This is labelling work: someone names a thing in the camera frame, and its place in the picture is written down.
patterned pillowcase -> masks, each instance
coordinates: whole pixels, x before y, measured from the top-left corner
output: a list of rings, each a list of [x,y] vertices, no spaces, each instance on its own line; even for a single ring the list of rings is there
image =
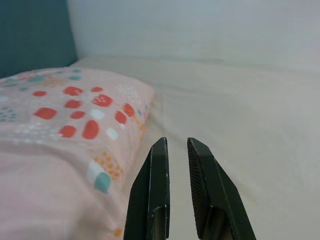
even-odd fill
[[[0,79],[0,136],[16,144],[68,141],[86,148],[122,185],[146,130],[153,89],[88,68],[51,68]]]

mattress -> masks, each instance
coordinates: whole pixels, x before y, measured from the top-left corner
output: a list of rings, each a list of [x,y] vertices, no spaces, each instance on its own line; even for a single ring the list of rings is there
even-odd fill
[[[151,145],[168,139],[170,237],[197,239],[187,137],[207,144],[237,186],[259,240],[318,238],[319,75],[263,66],[87,57],[155,89],[128,193]]]

bedding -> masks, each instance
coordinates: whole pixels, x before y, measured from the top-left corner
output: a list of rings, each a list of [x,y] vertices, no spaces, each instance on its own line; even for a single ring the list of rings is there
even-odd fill
[[[121,189],[153,95],[136,79],[79,67],[0,79],[0,235],[58,239],[76,210],[95,206],[106,238],[120,238]]]
[[[155,89],[125,191],[151,145],[166,136],[169,239],[197,239],[187,137],[208,145],[235,183],[257,239],[318,238],[318,73],[134,57],[87,57],[73,66],[124,74]]]

red polka dot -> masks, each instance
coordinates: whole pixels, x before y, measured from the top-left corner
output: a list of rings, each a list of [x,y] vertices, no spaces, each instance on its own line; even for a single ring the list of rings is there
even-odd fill
[[[33,93],[33,96],[36,96],[36,97],[43,97],[43,96],[45,96],[45,95],[47,95],[47,92],[46,92],[46,91],[35,91],[35,92]]]
[[[92,102],[100,107],[109,107],[112,104],[112,99],[107,95],[99,94],[92,100]]]
[[[129,116],[129,117],[132,117],[135,115],[135,110],[134,108],[129,104],[129,103],[126,103],[124,106],[123,106],[123,111]]]
[[[49,107],[41,107],[39,108],[33,115],[45,119],[50,120],[57,114],[57,111],[49,108]]]
[[[95,120],[90,120],[86,123],[83,133],[82,133],[82,137],[84,137],[85,139],[94,139],[99,132],[99,125]]]
[[[72,138],[75,135],[77,129],[74,126],[66,125],[60,130],[63,138]]]
[[[84,111],[74,111],[71,115],[70,118],[72,119],[80,119],[82,118],[86,113]]]
[[[98,92],[101,92],[103,90],[102,87],[99,87],[99,86],[95,86],[91,89],[91,92],[93,93],[98,93]]]
[[[82,102],[77,100],[69,100],[65,103],[64,107],[68,109],[77,109],[81,106]]]
[[[117,120],[120,124],[126,124],[127,117],[120,111],[115,113],[115,120]]]
[[[70,96],[79,96],[83,93],[83,90],[75,86],[68,86],[63,90],[63,93]]]

